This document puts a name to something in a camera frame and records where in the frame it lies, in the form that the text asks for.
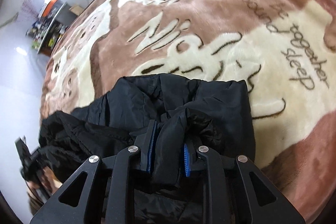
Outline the person's left hand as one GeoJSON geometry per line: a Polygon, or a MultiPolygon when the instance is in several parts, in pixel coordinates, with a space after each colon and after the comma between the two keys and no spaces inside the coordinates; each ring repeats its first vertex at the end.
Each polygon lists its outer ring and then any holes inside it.
{"type": "MultiPolygon", "coordinates": [[[[48,166],[43,168],[40,182],[51,194],[54,194],[62,186],[62,183],[56,178],[54,172],[48,166]]],[[[38,183],[34,181],[27,181],[27,193],[29,197],[37,199],[38,195],[36,190],[39,188],[40,186],[38,183]]]]}

